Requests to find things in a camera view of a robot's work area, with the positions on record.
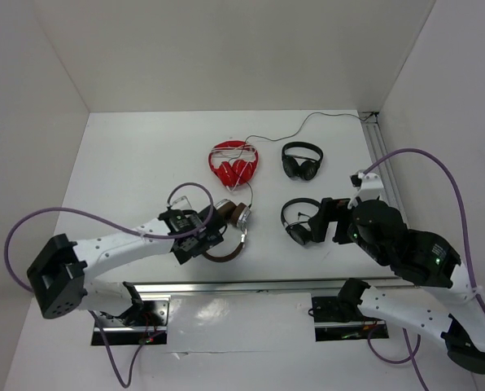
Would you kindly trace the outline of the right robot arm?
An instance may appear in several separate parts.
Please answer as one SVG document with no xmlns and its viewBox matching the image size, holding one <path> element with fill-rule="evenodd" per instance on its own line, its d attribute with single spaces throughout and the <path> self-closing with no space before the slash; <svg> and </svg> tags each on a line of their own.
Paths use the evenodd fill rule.
<svg viewBox="0 0 485 391">
<path fill-rule="evenodd" d="M 309 314 L 319 322 L 376 318 L 394 323 L 434 341 L 456 365 L 485 375 L 485 293 L 470 281 L 457 251 L 440 235 L 409 229 L 400 212 L 381 200 L 347 204 L 324 199 L 310 226 L 335 223 L 336 244 L 359 246 L 446 311 L 405 304 L 363 280 L 348 279 L 336 297 L 315 298 Z"/>
</svg>

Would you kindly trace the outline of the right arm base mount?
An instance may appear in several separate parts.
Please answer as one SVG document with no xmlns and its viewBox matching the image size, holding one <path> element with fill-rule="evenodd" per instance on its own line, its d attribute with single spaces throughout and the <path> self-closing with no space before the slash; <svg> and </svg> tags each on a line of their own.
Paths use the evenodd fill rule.
<svg viewBox="0 0 485 391">
<path fill-rule="evenodd" d="M 355 310 L 346 309 L 337 297 L 312 297 L 308 314 L 313 318 L 316 342 L 388 339 L 386 322 L 368 318 Z"/>
</svg>

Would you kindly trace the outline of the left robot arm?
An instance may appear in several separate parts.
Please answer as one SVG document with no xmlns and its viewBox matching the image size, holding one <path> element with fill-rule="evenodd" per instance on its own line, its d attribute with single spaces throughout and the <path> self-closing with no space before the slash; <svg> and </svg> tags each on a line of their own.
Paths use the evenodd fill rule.
<svg viewBox="0 0 485 391">
<path fill-rule="evenodd" d="M 225 219 L 215 209 L 168 209 L 132 234 L 78 241 L 56 235 L 28 268 L 28 280 L 44 319 L 90 310 L 131 326 L 152 305 L 142 300 L 132 282 L 107 283 L 99 276 L 154 255 L 171 253 L 184 264 L 220 244 L 224 227 Z"/>
</svg>

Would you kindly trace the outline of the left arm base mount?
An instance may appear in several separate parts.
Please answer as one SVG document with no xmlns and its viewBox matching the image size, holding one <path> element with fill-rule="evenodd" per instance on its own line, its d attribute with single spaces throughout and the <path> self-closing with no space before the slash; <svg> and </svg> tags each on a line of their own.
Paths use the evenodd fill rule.
<svg viewBox="0 0 485 391">
<path fill-rule="evenodd" d="M 137 346 L 141 343 L 166 345 L 170 297 L 160 296 L 147 300 L 143 309 L 142 313 L 128 319 L 98 312 L 98 321 L 94 322 L 90 344 L 104 346 L 104 340 L 98 327 L 100 324 L 110 346 Z"/>
</svg>

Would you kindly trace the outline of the brown silver headphones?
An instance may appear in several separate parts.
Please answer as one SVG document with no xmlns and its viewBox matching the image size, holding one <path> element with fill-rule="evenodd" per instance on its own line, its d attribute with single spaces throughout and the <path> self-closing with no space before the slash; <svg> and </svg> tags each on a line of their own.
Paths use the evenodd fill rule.
<svg viewBox="0 0 485 391">
<path fill-rule="evenodd" d="M 203 253 L 203 256 L 215 263 L 226 263 L 234 260 L 243 251 L 247 241 L 247 225 L 251 216 L 251 206 L 244 203 L 234 203 L 232 200 L 223 199 L 216 203 L 216 211 L 223 220 L 223 228 L 236 230 L 240 233 L 240 240 L 238 246 L 228 254 L 223 256 L 216 256 L 210 254 L 208 251 Z"/>
</svg>

